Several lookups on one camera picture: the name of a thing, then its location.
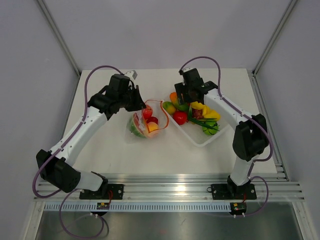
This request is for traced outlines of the red tomato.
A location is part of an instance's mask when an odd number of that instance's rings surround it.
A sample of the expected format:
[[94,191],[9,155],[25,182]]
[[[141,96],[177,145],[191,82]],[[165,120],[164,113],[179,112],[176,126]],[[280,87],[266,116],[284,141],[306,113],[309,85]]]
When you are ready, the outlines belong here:
[[145,120],[149,119],[153,115],[153,109],[148,104],[146,105],[146,108],[142,110],[142,116]]

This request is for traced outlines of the watermelon slice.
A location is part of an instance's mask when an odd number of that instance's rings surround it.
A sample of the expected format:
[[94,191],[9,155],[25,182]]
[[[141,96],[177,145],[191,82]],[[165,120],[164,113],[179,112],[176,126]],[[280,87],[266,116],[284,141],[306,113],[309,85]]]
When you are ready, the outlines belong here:
[[134,112],[129,118],[127,129],[135,136],[146,139],[148,136],[148,128],[141,111]]

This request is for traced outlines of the red strawberry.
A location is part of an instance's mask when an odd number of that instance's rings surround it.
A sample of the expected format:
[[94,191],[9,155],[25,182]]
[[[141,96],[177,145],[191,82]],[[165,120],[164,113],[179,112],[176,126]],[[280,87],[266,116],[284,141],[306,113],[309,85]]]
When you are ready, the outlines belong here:
[[151,116],[149,117],[147,120],[146,120],[147,123],[155,123],[155,124],[158,124],[159,123],[159,120],[157,117],[155,116]]

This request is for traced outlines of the clear zip bag orange zipper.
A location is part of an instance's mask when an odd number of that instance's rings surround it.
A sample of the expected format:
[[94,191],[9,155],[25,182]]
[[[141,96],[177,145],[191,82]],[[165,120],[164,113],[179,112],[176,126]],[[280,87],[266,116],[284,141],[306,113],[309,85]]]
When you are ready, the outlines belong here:
[[149,99],[146,108],[134,112],[128,119],[124,140],[128,144],[151,140],[161,135],[169,126],[169,114],[164,100]]

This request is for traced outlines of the peach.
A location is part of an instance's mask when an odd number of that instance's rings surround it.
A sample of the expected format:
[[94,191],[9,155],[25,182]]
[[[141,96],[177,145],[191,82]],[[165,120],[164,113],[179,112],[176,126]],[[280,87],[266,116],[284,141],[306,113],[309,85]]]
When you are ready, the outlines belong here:
[[154,122],[147,123],[147,137],[153,138],[159,133],[159,126]]

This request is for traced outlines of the orange green mango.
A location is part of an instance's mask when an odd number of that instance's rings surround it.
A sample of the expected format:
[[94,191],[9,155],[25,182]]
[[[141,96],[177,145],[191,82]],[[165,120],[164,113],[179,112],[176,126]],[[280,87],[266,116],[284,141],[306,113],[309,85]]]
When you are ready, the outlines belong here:
[[170,101],[171,103],[173,104],[173,106],[181,111],[181,112],[187,112],[189,110],[189,105],[188,104],[180,104],[179,101],[178,101],[178,96],[177,96],[177,93],[176,92],[172,92],[170,95],[169,95],[169,98],[170,98]]

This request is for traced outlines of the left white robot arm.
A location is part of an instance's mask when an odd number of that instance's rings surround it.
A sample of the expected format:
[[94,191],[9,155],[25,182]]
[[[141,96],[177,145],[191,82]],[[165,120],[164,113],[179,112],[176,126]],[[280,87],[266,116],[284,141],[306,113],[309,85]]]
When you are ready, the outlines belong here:
[[82,189],[90,191],[97,199],[108,194],[105,177],[73,166],[91,137],[121,108],[135,112],[146,107],[139,87],[134,83],[137,75],[135,70],[114,74],[108,85],[85,100],[83,115],[67,135],[50,150],[41,149],[37,153],[36,179],[42,178],[65,193]]

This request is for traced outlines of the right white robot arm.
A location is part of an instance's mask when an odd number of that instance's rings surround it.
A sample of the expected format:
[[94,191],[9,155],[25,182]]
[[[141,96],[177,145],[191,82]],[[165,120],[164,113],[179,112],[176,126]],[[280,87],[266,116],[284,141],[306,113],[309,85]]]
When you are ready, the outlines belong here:
[[174,85],[178,102],[206,105],[217,111],[234,130],[232,148],[236,160],[227,178],[226,191],[233,199],[247,195],[254,164],[265,148],[271,146],[265,117],[240,109],[222,94],[219,84],[204,82],[196,68],[182,68],[179,74],[183,81]]

